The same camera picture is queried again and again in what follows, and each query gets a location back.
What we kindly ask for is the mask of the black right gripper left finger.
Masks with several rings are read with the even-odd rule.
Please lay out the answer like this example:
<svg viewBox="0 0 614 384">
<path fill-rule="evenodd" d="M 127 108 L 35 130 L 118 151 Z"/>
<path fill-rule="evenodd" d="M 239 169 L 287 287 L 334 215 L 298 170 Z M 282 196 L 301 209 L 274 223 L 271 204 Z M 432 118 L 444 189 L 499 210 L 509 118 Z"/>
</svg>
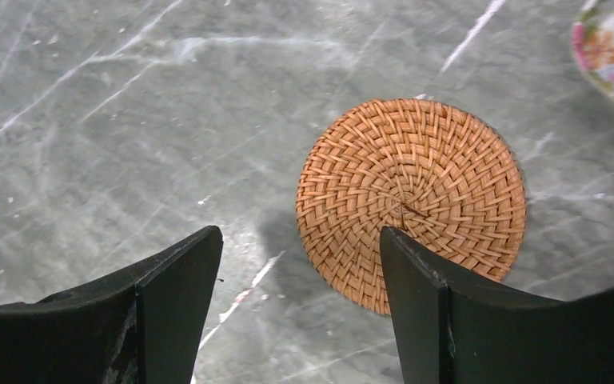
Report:
<svg viewBox="0 0 614 384">
<path fill-rule="evenodd" d="M 221 261 L 206 226 L 39 302 L 0 306 L 0 383 L 188 383 Z"/>
</svg>

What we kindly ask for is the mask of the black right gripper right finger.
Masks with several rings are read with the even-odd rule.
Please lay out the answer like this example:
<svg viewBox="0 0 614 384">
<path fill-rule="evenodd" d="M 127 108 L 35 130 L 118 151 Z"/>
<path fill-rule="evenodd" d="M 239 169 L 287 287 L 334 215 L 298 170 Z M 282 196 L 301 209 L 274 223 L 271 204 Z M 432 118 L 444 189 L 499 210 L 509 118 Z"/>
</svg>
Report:
<svg viewBox="0 0 614 384">
<path fill-rule="evenodd" d="M 380 255 L 407 383 L 614 383 L 614 287 L 564 302 L 516 290 L 386 226 Z"/>
</svg>

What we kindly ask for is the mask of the woven rattan coaster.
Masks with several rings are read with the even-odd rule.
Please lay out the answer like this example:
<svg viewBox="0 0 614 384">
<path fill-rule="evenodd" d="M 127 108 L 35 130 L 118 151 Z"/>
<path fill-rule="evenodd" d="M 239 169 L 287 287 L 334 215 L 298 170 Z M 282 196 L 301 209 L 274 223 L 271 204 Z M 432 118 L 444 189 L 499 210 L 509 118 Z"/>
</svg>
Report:
<svg viewBox="0 0 614 384">
<path fill-rule="evenodd" d="M 441 102 L 373 99 L 316 140 L 297 184 L 297 229 L 316 271 L 360 306 L 389 314 L 379 235 L 403 230 L 493 281 L 524 239 L 524 180 L 505 140 Z"/>
</svg>

